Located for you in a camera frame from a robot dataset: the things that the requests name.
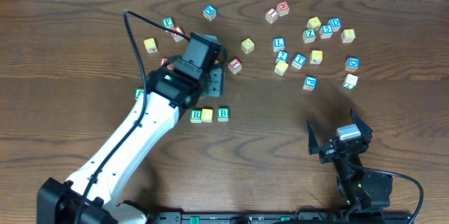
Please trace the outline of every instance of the wood grain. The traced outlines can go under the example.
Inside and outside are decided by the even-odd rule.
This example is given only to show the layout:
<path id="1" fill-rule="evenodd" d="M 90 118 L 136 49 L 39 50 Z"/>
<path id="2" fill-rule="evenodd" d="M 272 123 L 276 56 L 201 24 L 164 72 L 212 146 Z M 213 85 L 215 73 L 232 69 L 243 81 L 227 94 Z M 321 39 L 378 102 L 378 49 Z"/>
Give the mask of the wood grain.
<path id="1" fill-rule="evenodd" d="M 294 211 L 344 206 L 332 164 L 307 154 L 306 120 L 326 139 L 350 122 L 353 107 L 374 129 L 366 166 L 406 173 L 424 186 L 417 223 L 449 217 L 449 0 L 287 0 L 273 25 L 264 12 L 283 0 L 0 0 L 0 222 L 31 223 L 48 177 L 63 181 L 105 142 L 133 106 L 138 66 L 123 9 L 186 32 L 214 34 L 243 62 L 227 71 L 224 95 L 198 104 L 227 105 L 227 123 L 183 117 L 135 172 L 124 199 L 185 211 Z M 212 4 L 212 22 L 202 9 Z M 309 18 L 339 17 L 357 38 L 304 44 Z M 169 34 L 132 20 L 147 71 L 183 53 Z M 273 73 L 272 39 L 286 50 L 324 51 L 321 65 Z M 159 51 L 145 53 L 156 38 Z M 244 55 L 250 37 L 255 50 Z M 357 87 L 342 88 L 347 56 L 361 59 Z M 306 75 L 318 86 L 303 91 Z M 395 179 L 390 210 L 413 211 L 417 188 Z"/>

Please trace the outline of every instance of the cube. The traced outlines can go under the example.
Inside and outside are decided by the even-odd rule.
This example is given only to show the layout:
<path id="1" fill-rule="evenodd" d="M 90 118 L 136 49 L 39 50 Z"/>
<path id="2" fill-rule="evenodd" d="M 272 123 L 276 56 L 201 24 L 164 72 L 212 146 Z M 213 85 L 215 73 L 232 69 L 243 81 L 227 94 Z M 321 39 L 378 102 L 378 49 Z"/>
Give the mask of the cube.
<path id="1" fill-rule="evenodd" d="M 201 123 L 201 110 L 190 111 L 190 122 L 191 123 Z"/>
<path id="2" fill-rule="evenodd" d="M 218 108 L 218 121 L 229 121 L 229 108 Z"/>
<path id="3" fill-rule="evenodd" d="M 201 121 L 202 122 L 212 122 L 213 110 L 212 109 L 203 109 L 201 111 Z"/>
<path id="4" fill-rule="evenodd" d="M 145 44 L 145 48 L 147 49 L 148 53 L 153 53 L 157 51 L 157 46 L 156 42 L 154 41 L 154 38 L 144 40 L 143 44 Z"/>
<path id="5" fill-rule="evenodd" d="M 232 74 L 237 74 L 237 73 L 239 73 L 239 71 L 241 71 L 243 64 L 241 63 L 241 61 L 239 59 L 234 58 L 228 63 L 227 66 L 228 66 L 229 70 L 232 72 Z"/>
<path id="6" fill-rule="evenodd" d="M 316 78 L 315 77 L 306 77 L 304 80 L 304 86 L 302 87 L 304 90 L 313 91 L 316 87 Z"/>
<path id="7" fill-rule="evenodd" d="M 136 88 L 134 91 L 134 98 L 137 100 L 143 94 L 143 88 Z"/>
<path id="8" fill-rule="evenodd" d="M 320 29 L 320 26 L 321 21 L 320 19 L 318 19 L 318 17 L 313 17 L 309 20 L 309 22 L 307 22 L 307 28 L 313 29 L 315 31 L 318 31 L 318 29 Z"/>
<path id="9" fill-rule="evenodd" d="M 343 81 L 343 87 L 346 88 L 354 88 L 357 84 L 358 77 L 354 76 L 353 74 L 348 74 Z"/>
<path id="10" fill-rule="evenodd" d="M 276 7 L 276 11 L 279 13 L 279 16 L 287 15 L 289 10 L 290 6 L 287 4 L 287 1 L 279 3 Z"/>
<path id="11" fill-rule="evenodd" d="M 265 14 L 265 20 L 267 20 L 270 24 L 273 24 L 279 17 L 279 13 L 274 10 L 274 8 L 271 8 L 267 11 Z"/>
<path id="12" fill-rule="evenodd" d="M 168 29 L 173 29 L 175 28 L 175 21 L 173 20 L 172 17 L 167 17 L 162 20 L 162 25 Z"/>
<path id="13" fill-rule="evenodd" d="M 217 16 L 217 9 L 215 7 L 208 5 L 203 10 L 203 15 L 208 19 L 209 21 L 213 20 Z"/>
<path id="14" fill-rule="evenodd" d="M 301 67 L 306 63 L 307 58 L 300 53 L 297 53 L 292 62 L 292 66 L 301 70 Z"/>
<path id="15" fill-rule="evenodd" d="M 246 40 L 242 41 L 241 43 L 241 50 L 245 52 L 245 54 L 250 53 L 254 50 L 254 42 L 251 41 L 251 39 L 247 38 Z"/>
<path id="16" fill-rule="evenodd" d="M 332 27 L 330 25 L 322 25 L 320 28 L 320 37 L 322 39 L 328 39 L 332 36 Z"/>
<path id="17" fill-rule="evenodd" d="M 358 69 L 359 63 L 360 60 L 358 58 L 350 57 L 346 60 L 344 69 L 349 72 L 355 72 Z"/>
<path id="18" fill-rule="evenodd" d="M 313 29 L 307 29 L 302 33 L 302 39 L 304 43 L 313 42 L 316 38 L 315 31 Z"/>
<path id="19" fill-rule="evenodd" d="M 276 67 L 274 68 L 275 73 L 279 74 L 280 76 L 283 76 L 284 73 L 286 73 L 288 69 L 288 63 L 284 61 L 279 61 Z"/>
<path id="20" fill-rule="evenodd" d="M 273 39 L 273 51 L 278 52 L 286 47 L 286 40 L 284 38 L 274 38 Z"/>
<path id="21" fill-rule="evenodd" d="M 352 42 L 356 38 L 356 33 L 353 29 L 345 29 L 342 32 L 342 41 L 343 43 Z"/>
<path id="22" fill-rule="evenodd" d="M 276 56 L 276 63 L 279 61 L 287 62 L 288 60 L 288 52 L 287 51 L 279 51 L 278 56 Z"/>
<path id="23" fill-rule="evenodd" d="M 323 60 L 323 51 L 311 51 L 310 64 L 320 64 Z"/>
<path id="24" fill-rule="evenodd" d="M 166 63 L 167 60 L 168 60 L 168 58 L 161 58 L 161 66 L 162 66 L 164 63 Z M 167 69 L 173 70 L 173 64 L 167 65 Z"/>
<path id="25" fill-rule="evenodd" d="M 328 21 L 328 25 L 330 25 L 332 27 L 332 31 L 336 32 L 336 31 L 340 30 L 342 23 L 340 22 L 339 18 L 331 18 Z"/>
<path id="26" fill-rule="evenodd" d="M 173 30 L 176 31 L 176 32 L 179 32 L 179 33 L 181 33 L 181 34 L 184 34 L 184 32 L 182 31 L 182 29 L 181 29 L 180 26 L 177 26 L 177 27 L 173 28 Z M 176 42 L 178 42 L 178 41 L 184 39 L 184 38 L 181 37 L 180 35 L 173 34 L 173 33 L 171 33 L 171 36 L 173 37 L 173 39 L 174 39 Z"/>

